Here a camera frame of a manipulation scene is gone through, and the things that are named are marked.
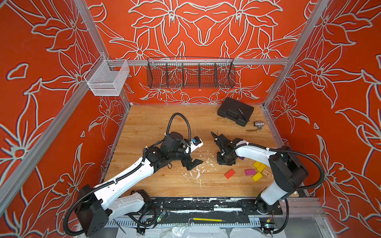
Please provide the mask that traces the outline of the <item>yellow pencil on rail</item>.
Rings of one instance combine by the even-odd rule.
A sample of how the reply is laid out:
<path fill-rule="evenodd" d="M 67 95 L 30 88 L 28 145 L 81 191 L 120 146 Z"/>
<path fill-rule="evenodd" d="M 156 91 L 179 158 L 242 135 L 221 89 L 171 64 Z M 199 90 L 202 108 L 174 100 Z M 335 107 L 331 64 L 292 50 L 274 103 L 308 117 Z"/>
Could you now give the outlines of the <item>yellow pencil on rail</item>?
<path fill-rule="evenodd" d="M 222 219 L 208 219 L 208 218 L 192 218 L 193 221 L 206 221 L 206 222 L 225 222 Z"/>

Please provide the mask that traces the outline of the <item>printed natural wood block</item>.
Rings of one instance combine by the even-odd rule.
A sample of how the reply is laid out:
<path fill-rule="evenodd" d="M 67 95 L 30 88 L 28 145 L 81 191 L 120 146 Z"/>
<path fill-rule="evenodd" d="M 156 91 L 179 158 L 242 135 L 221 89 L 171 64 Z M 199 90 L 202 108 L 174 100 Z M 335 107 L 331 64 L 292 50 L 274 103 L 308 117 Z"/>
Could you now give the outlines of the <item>printed natural wood block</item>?
<path fill-rule="evenodd" d="M 267 170 L 263 170 L 262 174 L 265 175 L 266 177 L 270 178 L 270 179 L 274 179 L 273 174 Z"/>

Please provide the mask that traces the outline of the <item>red building block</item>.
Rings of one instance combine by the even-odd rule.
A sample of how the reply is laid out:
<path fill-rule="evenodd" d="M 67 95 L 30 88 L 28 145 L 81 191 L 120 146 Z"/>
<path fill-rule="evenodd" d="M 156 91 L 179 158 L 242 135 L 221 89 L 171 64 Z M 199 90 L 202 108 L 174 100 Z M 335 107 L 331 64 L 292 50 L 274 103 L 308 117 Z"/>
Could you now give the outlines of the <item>red building block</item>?
<path fill-rule="evenodd" d="M 226 179 L 231 179 L 235 174 L 236 172 L 233 169 L 230 169 L 224 174 L 224 176 Z"/>

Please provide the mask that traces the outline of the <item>yellow block middle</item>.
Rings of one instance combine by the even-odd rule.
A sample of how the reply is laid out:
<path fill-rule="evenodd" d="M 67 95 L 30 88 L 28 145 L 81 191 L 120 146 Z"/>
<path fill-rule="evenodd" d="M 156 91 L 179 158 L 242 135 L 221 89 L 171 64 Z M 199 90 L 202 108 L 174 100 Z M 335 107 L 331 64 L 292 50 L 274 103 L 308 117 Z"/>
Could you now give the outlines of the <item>yellow block middle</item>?
<path fill-rule="evenodd" d="M 259 173 L 262 173 L 265 169 L 266 169 L 266 165 L 265 164 L 260 164 L 258 167 L 257 167 L 257 171 Z"/>

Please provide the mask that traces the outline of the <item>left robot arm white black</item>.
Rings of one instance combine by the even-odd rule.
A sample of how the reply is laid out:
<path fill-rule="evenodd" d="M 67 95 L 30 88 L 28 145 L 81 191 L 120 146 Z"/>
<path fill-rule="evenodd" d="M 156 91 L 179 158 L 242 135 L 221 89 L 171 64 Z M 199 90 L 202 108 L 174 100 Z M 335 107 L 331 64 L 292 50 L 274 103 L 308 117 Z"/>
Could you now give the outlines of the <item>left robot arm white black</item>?
<path fill-rule="evenodd" d="M 111 217 L 117 216 L 111 206 L 123 193 L 161 168 L 171 166 L 173 161 L 180 161 L 188 171 L 203 163 L 202 160 L 191 157 L 192 152 L 203 146 L 199 137 L 192 137 L 191 130 L 188 130 L 187 139 L 178 132 L 170 131 L 176 116 L 181 117 L 186 124 L 189 123 L 183 114 L 174 113 L 164 138 L 145 147 L 142 156 L 133 165 L 104 183 L 95 187 L 87 184 L 79 191 L 76 202 L 63 219 L 63 231 L 66 235 L 75 237 L 96 234 Z"/>

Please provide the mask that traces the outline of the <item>yellow block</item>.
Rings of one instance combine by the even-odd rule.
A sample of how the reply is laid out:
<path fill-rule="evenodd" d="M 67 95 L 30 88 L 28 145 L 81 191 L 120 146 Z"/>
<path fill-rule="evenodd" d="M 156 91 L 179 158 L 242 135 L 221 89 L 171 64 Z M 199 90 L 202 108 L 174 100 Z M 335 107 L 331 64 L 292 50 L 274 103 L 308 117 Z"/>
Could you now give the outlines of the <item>yellow block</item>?
<path fill-rule="evenodd" d="M 266 165 L 265 164 L 260 164 L 258 167 L 257 167 L 257 171 L 259 173 L 262 173 L 265 169 L 266 169 Z"/>
<path fill-rule="evenodd" d="M 262 163 L 261 162 L 258 162 L 258 161 L 255 161 L 253 166 L 256 168 L 256 169 L 259 169 L 261 167 Z"/>
<path fill-rule="evenodd" d="M 263 175 L 261 174 L 261 173 L 256 173 L 253 177 L 252 177 L 252 179 L 253 179 L 253 181 L 259 181 L 261 178 L 263 177 Z"/>

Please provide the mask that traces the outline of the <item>white mesh wall basket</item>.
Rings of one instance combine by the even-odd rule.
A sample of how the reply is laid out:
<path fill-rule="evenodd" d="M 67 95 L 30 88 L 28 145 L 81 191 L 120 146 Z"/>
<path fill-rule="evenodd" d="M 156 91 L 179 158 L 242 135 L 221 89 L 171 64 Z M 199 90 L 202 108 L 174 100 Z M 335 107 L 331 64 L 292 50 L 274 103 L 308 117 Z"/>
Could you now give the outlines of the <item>white mesh wall basket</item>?
<path fill-rule="evenodd" d="M 95 96 L 119 96 L 129 74 L 127 60 L 110 60 L 101 55 L 84 79 Z"/>

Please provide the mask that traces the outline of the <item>yellow block upper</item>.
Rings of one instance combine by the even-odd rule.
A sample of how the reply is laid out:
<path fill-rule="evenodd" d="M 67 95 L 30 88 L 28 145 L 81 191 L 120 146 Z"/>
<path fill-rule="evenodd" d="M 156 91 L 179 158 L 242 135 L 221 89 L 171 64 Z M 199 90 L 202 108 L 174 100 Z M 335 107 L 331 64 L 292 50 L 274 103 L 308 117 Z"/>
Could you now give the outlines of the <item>yellow block upper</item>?
<path fill-rule="evenodd" d="M 261 167 L 262 163 L 261 162 L 258 162 L 258 161 L 255 161 L 253 166 L 256 168 L 256 169 L 259 169 Z"/>

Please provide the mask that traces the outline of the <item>magenta block lower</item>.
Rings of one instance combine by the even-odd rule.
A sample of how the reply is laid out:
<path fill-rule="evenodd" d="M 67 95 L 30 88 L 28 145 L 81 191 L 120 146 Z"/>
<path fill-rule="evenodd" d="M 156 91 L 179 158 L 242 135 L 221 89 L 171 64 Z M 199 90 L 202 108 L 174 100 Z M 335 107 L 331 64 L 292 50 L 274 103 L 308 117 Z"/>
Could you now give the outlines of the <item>magenta block lower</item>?
<path fill-rule="evenodd" d="M 257 174 L 256 169 L 247 169 L 245 170 L 245 175 L 246 176 L 255 176 Z"/>

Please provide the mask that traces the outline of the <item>black plastic tool case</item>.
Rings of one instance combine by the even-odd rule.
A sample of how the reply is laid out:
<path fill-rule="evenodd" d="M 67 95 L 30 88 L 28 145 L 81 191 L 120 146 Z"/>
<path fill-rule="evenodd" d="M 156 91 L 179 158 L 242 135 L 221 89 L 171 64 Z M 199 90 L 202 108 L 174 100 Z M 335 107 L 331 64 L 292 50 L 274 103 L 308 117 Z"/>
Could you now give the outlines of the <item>black plastic tool case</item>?
<path fill-rule="evenodd" d="M 253 111 L 253 106 L 227 98 L 219 107 L 217 114 L 222 118 L 230 119 L 236 124 L 245 127 L 250 121 Z"/>

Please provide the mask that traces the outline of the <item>yellow block front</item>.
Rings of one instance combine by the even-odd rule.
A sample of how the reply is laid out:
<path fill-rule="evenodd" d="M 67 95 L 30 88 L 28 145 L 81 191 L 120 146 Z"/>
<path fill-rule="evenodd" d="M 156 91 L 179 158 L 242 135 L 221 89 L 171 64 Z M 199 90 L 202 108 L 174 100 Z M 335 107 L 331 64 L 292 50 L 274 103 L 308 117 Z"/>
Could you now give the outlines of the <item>yellow block front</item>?
<path fill-rule="evenodd" d="M 253 181 L 259 181 L 261 178 L 263 177 L 263 175 L 261 174 L 261 173 L 256 173 L 253 177 L 252 177 L 252 179 L 253 179 Z"/>

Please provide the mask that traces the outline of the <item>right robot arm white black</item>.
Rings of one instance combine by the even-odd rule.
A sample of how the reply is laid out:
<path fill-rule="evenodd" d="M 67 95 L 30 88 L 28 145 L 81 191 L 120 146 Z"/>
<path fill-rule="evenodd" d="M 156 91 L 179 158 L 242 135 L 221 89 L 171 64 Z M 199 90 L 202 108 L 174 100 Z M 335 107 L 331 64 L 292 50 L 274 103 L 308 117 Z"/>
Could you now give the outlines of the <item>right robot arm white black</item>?
<path fill-rule="evenodd" d="M 272 183 L 256 198 L 256 209 L 260 214 L 268 214 L 272 206 L 279 200 L 285 200 L 298 190 L 312 189 L 321 185 L 325 173 L 322 165 L 306 154 L 293 151 L 290 147 L 268 148 L 243 139 L 228 140 L 224 135 L 211 133 L 214 143 L 218 146 L 217 163 L 223 166 L 233 166 L 240 157 L 259 162 L 271 169 Z M 311 161 L 319 171 L 319 178 L 311 185 L 302 186 L 309 172 L 299 157 Z"/>

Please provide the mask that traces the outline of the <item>small silver metal fitting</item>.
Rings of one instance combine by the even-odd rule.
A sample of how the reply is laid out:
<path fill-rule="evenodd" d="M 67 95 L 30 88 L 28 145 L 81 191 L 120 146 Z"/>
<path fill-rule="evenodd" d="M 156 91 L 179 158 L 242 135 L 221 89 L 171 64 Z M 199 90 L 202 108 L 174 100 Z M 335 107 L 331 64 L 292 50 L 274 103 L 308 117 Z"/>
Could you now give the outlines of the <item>small silver metal fitting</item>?
<path fill-rule="evenodd" d="M 257 129 L 257 131 L 260 131 L 265 126 L 265 122 L 263 122 L 263 121 L 254 121 L 253 122 L 253 126 Z"/>

